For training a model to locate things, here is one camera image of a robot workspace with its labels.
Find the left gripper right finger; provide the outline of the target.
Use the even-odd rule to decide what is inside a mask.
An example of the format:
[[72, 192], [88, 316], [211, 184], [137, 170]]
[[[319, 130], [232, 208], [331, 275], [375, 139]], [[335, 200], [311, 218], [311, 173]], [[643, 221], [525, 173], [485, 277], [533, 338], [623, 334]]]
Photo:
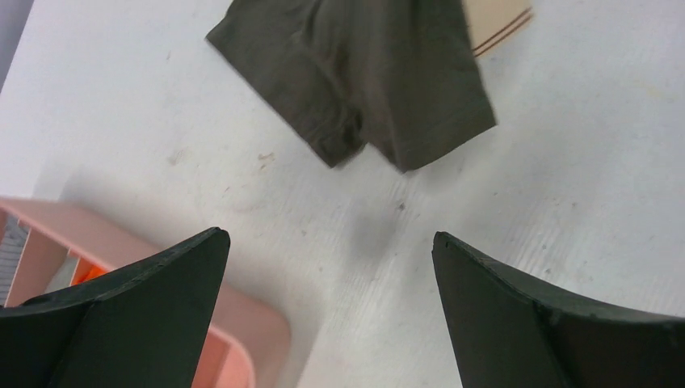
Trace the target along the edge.
[[572, 293], [446, 232], [432, 261], [465, 387], [681, 387], [682, 318]]

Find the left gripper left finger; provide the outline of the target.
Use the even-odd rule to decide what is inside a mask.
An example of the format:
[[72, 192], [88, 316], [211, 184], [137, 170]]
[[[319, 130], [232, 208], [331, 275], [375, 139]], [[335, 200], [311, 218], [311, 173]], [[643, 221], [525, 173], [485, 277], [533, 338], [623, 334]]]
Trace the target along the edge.
[[189, 387], [229, 254], [213, 227], [1, 310], [4, 387]]

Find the pink divided organizer tray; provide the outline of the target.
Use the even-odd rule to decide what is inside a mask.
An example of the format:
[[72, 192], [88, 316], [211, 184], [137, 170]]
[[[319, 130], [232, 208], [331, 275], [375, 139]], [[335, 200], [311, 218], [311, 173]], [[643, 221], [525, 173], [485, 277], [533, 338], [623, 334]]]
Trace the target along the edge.
[[[4, 198], [2, 221], [7, 216], [17, 218], [29, 231], [1, 310], [71, 287], [78, 259], [86, 259], [109, 273], [167, 249], [68, 203]], [[281, 313], [222, 279], [189, 387], [273, 387], [290, 344], [290, 326]]]

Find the olive underwear beige waistband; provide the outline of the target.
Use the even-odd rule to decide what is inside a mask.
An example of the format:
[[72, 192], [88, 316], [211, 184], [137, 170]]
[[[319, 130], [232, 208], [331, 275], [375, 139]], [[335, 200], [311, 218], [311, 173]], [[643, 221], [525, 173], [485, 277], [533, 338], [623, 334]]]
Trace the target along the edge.
[[529, 1], [234, 1], [208, 42], [328, 166], [415, 171], [496, 124], [477, 58]]

